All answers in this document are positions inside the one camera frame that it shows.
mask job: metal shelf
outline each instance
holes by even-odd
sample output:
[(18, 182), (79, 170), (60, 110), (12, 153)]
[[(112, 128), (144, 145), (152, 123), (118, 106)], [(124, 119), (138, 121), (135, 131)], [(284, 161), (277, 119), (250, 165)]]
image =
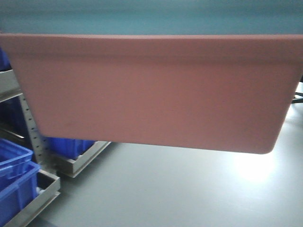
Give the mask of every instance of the metal shelf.
[(31, 201), (4, 227), (25, 227), (60, 194), (60, 178), (44, 170), (37, 174), (38, 187), (45, 191)]
[(22, 94), (13, 70), (0, 72), (0, 102)]
[(52, 161), (59, 172), (74, 178), (109, 144), (110, 142), (107, 141), (97, 141), (91, 148), (80, 155), (77, 160), (53, 155)]

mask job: floor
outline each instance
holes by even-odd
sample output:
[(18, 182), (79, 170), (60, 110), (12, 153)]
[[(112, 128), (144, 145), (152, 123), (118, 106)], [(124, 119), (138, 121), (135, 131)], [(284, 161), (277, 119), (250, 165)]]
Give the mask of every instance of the floor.
[(266, 155), (116, 143), (61, 177), (29, 227), (301, 227), (303, 104)]

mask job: metal shelving rack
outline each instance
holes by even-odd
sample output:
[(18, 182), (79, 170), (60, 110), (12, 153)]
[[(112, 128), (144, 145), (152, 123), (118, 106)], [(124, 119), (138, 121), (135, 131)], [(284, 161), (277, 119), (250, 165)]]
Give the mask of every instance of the metal shelving rack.
[[(41, 170), (37, 175), (38, 187), (44, 190), (23, 210), (21, 210), (5, 227), (25, 227), (31, 222), (48, 204), (50, 204), (60, 193), (60, 178), (56, 172), (76, 177), (110, 142), (97, 141), (95, 144), (80, 155), (76, 160), (66, 159), (50, 152), (47, 139), (43, 137), (36, 126), (35, 120), (30, 112), (26, 98), (22, 94), (13, 70), (0, 72), (0, 102), (17, 97), (21, 103), (23, 116), (25, 118), (29, 139), (34, 151), (37, 163)], [(2, 129), (10, 134), (15, 140), (24, 137), (13, 131)]]

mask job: pink plastic bin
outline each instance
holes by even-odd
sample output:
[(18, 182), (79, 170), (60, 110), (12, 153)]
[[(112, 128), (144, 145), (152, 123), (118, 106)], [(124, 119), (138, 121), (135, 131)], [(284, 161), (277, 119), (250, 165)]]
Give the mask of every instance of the pink plastic bin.
[(49, 137), (272, 150), (303, 35), (21, 35), (0, 45)]

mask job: plastic bin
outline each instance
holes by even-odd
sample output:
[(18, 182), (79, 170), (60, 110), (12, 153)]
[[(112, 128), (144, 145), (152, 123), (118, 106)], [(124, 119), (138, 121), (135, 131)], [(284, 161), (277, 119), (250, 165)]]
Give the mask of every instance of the plastic bin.
[(93, 140), (74, 140), (64, 138), (48, 138), (48, 141), (52, 151), (71, 159), (76, 159), (95, 143)]
[(37, 196), (39, 169), (38, 164), (29, 162), (22, 176), (8, 180), (9, 185), (0, 189), (0, 226), (5, 225)]
[(27, 171), (33, 152), (5, 139), (0, 139), (0, 180), (11, 179)]
[(303, 71), (302, 0), (72, 2), (0, 3), (45, 136), (273, 149)]
[(0, 71), (10, 69), (9, 59), (6, 53), (0, 48)]
[(28, 138), (27, 126), (18, 97), (0, 103), (0, 121), (12, 126), (16, 133)]

